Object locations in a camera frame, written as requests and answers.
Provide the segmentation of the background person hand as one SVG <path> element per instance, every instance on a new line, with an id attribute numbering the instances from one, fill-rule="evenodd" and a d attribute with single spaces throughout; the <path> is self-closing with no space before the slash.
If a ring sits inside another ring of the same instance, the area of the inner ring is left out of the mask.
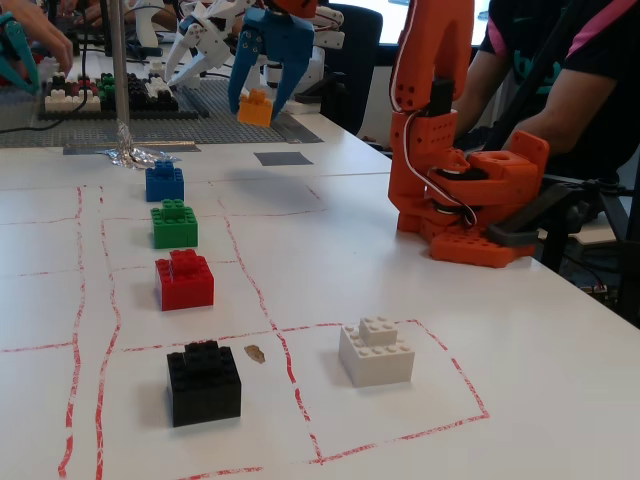
<path id="1" fill-rule="evenodd" d="M 73 67 L 73 46 L 70 40 L 31 1 L 18 1 L 12 12 L 29 37 L 45 46 L 59 62 L 62 71 L 68 75 Z"/>

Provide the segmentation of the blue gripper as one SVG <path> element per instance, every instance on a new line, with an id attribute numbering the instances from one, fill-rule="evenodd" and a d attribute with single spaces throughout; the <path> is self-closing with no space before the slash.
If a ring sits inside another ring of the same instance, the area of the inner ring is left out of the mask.
<path id="1" fill-rule="evenodd" d="M 249 8 L 243 23 L 246 19 L 255 21 L 262 35 L 262 52 L 259 55 L 282 65 L 271 115 L 275 120 L 308 69 L 314 28 L 307 20 L 269 9 Z"/>

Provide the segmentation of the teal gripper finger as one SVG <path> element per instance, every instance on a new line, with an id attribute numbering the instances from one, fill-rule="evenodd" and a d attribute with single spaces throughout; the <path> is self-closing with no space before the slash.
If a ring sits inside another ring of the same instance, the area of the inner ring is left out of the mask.
<path id="1" fill-rule="evenodd" d="M 1 15 L 1 78 L 32 95 L 40 90 L 31 47 L 22 25 L 12 13 Z"/>

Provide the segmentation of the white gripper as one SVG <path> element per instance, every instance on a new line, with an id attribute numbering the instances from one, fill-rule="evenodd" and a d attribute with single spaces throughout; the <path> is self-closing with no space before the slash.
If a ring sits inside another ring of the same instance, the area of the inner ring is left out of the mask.
<path id="1" fill-rule="evenodd" d="M 174 43 L 166 58 L 165 73 L 168 86 L 178 85 L 200 73 L 221 67 L 231 55 L 228 38 L 236 21 L 245 13 L 244 1 L 198 1 L 179 25 Z M 243 23 L 236 49 L 228 87 L 229 107 L 232 113 L 240 108 L 240 96 L 252 67 L 262 52 L 262 35 L 256 22 Z M 197 55 L 177 69 L 186 52 L 195 48 Z"/>

